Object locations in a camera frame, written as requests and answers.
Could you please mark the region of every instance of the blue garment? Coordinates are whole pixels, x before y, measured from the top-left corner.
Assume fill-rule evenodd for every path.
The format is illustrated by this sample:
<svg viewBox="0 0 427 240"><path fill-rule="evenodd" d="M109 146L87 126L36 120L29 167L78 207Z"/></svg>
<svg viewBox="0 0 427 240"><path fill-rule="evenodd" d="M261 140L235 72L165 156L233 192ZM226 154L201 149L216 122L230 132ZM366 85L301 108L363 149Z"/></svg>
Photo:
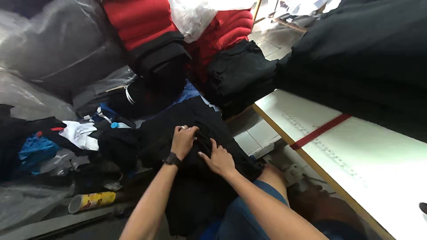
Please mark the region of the blue garment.
<svg viewBox="0 0 427 240"><path fill-rule="evenodd" d="M19 171L30 171L37 175L39 171L38 164L55 157L59 149L60 147L56 143L43 136L38 137L34 134L32 137L27 138L21 151L18 153L18 157L21 160Z"/></svg>
<svg viewBox="0 0 427 240"><path fill-rule="evenodd" d="M254 184L264 192L288 205L285 198L269 184L255 180ZM323 220L314 222L315 226L330 240L367 240L366 236L343 222ZM250 212L243 200L236 198L227 208L222 221L211 224L200 240L269 240L264 229Z"/></svg>
<svg viewBox="0 0 427 240"><path fill-rule="evenodd" d="M197 96L201 96L202 97L202 99L203 99L203 101L207 104L207 105L209 105L210 107L212 107L212 108L214 108L215 109L215 111L218 111L218 108L215 106L215 105L212 105L210 102L208 102L202 95L200 95L200 92L199 91L197 91L197 89L193 86L193 84L191 84L191 82L189 82L188 80L186 80L187 81L187 84L185 85L185 87L184 87L184 90L182 91L182 93L178 96L178 99L176 100L176 101L174 101L172 104L171 104L171 106L172 105L174 105L174 104L177 104L177 103L180 103L180 102L183 102L184 100L187 100L187 99L189 99L189 98L192 98L192 97L197 97Z"/></svg>
<svg viewBox="0 0 427 240"><path fill-rule="evenodd" d="M285 198L272 186L260 180L255 180L254 184L280 202L288 205ZM228 206L215 239L267 240L269 237L255 219L255 216L250 212L246 203L238 197Z"/></svg>

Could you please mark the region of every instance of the red garment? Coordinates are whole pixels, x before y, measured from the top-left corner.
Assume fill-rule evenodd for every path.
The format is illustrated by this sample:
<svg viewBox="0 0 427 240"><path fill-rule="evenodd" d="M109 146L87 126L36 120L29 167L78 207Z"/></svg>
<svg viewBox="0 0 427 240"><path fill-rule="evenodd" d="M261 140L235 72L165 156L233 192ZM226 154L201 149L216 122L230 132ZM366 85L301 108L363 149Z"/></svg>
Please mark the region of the red garment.
<svg viewBox="0 0 427 240"><path fill-rule="evenodd" d="M178 31L168 0L110 0L104 9L128 51L166 32ZM218 12L200 38L185 46L193 58L190 70L205 82L211 58L242 39L248 40L252 25L250 9Z"/></svg>
<svg viewBox="0 0 427 240"><path fill-rule="evenodd" d="M104 9L128 51L178 30L172 22L168 0L108 1Z"/></svg>
<svg viewBox="0 0 427 240"><path fill-rule="evenodd" d="M242 39L248 40L252 25L250 9L219 11L200 38L185 46L193 58L190 70L206 82L206 67L212 57Z"/></svg>

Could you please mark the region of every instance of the yellow can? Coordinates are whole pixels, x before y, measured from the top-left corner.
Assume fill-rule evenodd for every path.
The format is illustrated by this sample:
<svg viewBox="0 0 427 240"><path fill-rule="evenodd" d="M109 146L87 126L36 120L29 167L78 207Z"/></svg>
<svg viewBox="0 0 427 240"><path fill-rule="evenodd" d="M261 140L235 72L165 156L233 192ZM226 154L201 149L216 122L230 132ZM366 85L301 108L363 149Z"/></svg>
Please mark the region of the yellow can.
<svg viewBox="0 0 427 240"><path fill-rule="evenodd" d="M73 214L78 211L90 208L97 208L99 206L111 204L114 202L115 199L116 193L114 192L75 195L73 199L71 199L70 204L68 205L68 212Z"/></svg>

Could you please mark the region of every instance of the red fabric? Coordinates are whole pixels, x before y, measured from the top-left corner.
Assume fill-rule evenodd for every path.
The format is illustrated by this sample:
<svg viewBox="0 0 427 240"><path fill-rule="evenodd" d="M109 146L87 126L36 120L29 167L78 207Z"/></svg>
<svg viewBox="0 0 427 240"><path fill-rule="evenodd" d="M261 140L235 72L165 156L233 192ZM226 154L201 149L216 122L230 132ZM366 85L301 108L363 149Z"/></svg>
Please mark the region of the red fabric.
<svg viewBox="0 0 427 240"><path fill-rule="evenodd" d="M56 127L56 128L51 128L50 130L52 130L52 131L62 131L62 130L64 130L64 128L62 128L62 127Z"/></svg>
<svg viewBox="0 0 427 240"><path fill-rule="evenodd" d="M327 130L329 130L329 129L335 127L335 126L337 126L338 124L344 122L345 120L347 120L350 117L351 117L351 115L343 113L343 114L337 116L336 118L332 119L331 121L325 123L323 126L319 127L318 129L314 130L309 135L307 135L307 136L301 138L300 140L296 141L294 144L290 145L290 147L293 150L300 149L305 144L313 141L315 138L317 138L318 136L322 135Z"/></svg>
<svg viewBox="0 0 427 240"><path fill-rule="evenodd" d="M250 10L219 11L200 38L187 44L186 50L193 58L190 70L206 82L206 67L219 51L233 47L240 40L248 40L252 31Z"/></svg>
<svg viewBox="0 0 427 240"><path fill-rule="evenodd" d="M128 51L166 32L178 31L168 0L110 0L104 9ZM249 9L218 12L201 37L185 46L193 58L190 70L205 82L211 58L240 40L247 40L252 25Z"/></svg>
<svg viewBox="0 0 427 240"><path fill-rule="evenodd" d="M172 22L168 0L108 1L104 9L128 51L178 30Z"/></svg>

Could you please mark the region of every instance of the white table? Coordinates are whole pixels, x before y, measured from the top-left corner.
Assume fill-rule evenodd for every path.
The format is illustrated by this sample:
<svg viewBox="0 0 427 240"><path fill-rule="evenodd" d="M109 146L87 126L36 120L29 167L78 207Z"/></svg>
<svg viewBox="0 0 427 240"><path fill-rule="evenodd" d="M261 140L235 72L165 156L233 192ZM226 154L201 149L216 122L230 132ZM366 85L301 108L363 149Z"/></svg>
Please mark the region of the white table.
<svg viewBox="0 0 427 240"><path fill-rule="evenodd" d="M288 144L341 114L280 89L253 107ZM426 143L351 117L297 153L382 238L427 239Z"/></svg>

